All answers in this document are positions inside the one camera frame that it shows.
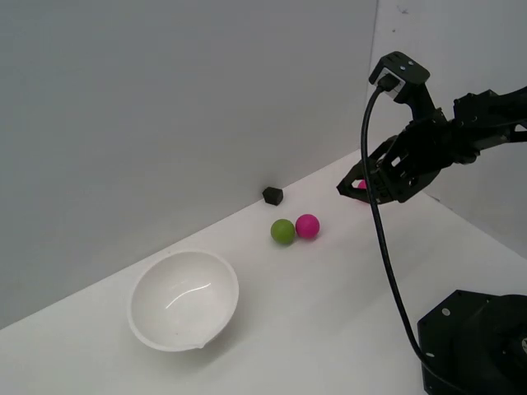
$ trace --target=magenta ball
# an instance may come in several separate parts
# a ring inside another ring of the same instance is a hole
[[[303,239],[313,239],[319,233],[320,223],[316,216],[304,214],[296,220],[296,233]]]

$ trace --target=black cube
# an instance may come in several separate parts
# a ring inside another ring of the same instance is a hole
[[[266,203],[277,206],[283,200],[283,191],[278,188],[267,187],[263,192],[263,199]]]

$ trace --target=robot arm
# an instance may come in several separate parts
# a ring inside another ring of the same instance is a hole
[[[386,74],[399,84],[389,92],[396,103],[412,110],[413,121],[383,142],[368,157],[379,204],[406,202],[423,190],[439,172],[454,163],[476,161],[480,151],[506,142],[527,142],[527,87],[507,95],[485,91],[454,100],[455,117],[447,121],[425,85],[430,73],[400,52],[384,56],[370,76],[376,84]],[[339,193],[368,202],[366,190],[355,188],[364,179],[362,161],[337,186]]]

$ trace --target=white wall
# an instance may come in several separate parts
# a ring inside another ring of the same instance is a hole
[[[414,57],[431,72],[429,91],[450,119],[453,100],[469,92],[527,86],[525,15],[525,0],[380,0],[372,63],[396,49]],[[372,137],[399,133],[410,116],[383,97]],[[427,192],[527,258],[526,168],[527,144],[499,146],[443,170]]]
[[[355,149],[375,6],[0,2],[0,328]]]

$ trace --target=white table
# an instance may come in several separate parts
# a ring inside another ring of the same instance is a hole
[[[353,153],[195,235],[0,331],[0,393],[421,394],[419,363],[395,309],[370,208],[338,195]],[[381,208],[410,318],[455,289],[527,294],[527,262],[420,194]],[[306,212],[312,243],[281,248],[277,218]],[[174,249],[219,253],[236,270],[240,303],[202,350],[154,351],[130,332],[125,304],[153,260]]]

